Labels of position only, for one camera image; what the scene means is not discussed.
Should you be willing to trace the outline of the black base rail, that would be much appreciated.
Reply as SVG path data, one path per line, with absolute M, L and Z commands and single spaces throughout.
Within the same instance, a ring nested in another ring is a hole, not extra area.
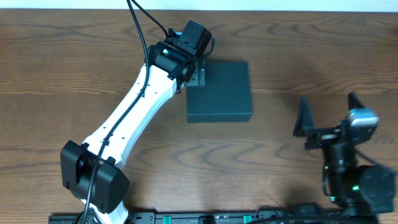
M 298 220 L 292 212 L 260 210 L 255 213 L 131 213 L 125 224 L 224 224 L 224 223 L 378 223 L 374 217 L 312 216 L 311 220 Z

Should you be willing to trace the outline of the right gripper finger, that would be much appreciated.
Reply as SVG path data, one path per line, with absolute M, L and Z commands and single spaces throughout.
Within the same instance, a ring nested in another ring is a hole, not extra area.
M 348 94 L 348 109 L 349 110 L 356 110 L 356 109 L 364 109 L 364 105 L 358 97 L 355 95 L 354 92 Z
M 315 122 L 312 111 L 306 97 L 301 97 L 298 109 L 298 117 L 294 126 L 293 136 L 303 138 L 307 136 L 307 131 L 315 129 Z

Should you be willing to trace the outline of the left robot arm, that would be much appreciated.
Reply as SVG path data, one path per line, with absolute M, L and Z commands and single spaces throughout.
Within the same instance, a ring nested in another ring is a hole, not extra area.
M 109 118 L 81 144 L 68 141 L 60 153 L 62 184 L 85 203 L 72 223 L 126 223 L 123 204 L 130 181 L 123 173 L 137 139 L 160 107 L 200 72 L 215 40 L 189 21 L 181 33 L 145 49 L 137 80 Z

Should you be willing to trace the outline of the dark green box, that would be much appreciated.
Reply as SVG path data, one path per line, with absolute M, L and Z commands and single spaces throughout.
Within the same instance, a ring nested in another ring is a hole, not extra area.
M 204 72 L 204 86 L 187 88 L 187 121 L 249 121 L 253 114 L 249 64 L 243 61 L 207 61 Z

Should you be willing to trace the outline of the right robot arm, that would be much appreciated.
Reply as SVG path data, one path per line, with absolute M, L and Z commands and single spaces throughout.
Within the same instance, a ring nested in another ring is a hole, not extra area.
M 322 150 L 323 192 L 350 216 L 374 216 L 394 210 L 397 172 L 356 148 L 370 140 L 378 124 L 376 112 L 350 93 L 345 118 L 335 127 L 317 128 L 307 99 L 300 99 L 293 135 L 305 138 L 307 150 Z

